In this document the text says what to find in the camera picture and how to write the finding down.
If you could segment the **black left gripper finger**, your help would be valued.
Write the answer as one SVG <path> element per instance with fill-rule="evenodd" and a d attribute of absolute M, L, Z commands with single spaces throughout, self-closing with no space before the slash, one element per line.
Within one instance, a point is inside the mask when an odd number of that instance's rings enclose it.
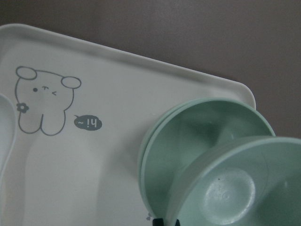
<path fill-rule="evenodd" d="M 180 220 L 179 220 L 179 216 L 176 215 L 176 218 L 175 218 L 175 226 L 180 226 L 181 223 L 180 223 Z"/>

